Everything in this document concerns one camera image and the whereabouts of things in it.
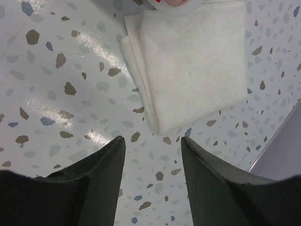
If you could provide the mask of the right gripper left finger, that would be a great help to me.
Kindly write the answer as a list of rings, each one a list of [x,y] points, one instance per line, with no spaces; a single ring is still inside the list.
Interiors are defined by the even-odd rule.
[[[1,225],[113,225],[125,153],[125,139],[118,136],[102,149],[45,178],[2,170]]]

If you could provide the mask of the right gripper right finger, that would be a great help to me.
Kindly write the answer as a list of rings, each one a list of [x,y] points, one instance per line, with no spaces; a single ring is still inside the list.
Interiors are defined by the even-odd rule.
[[[190,137],[181,139],[182,162],[196,226],[298,226],[301,177],[276,181],[241,170]]]

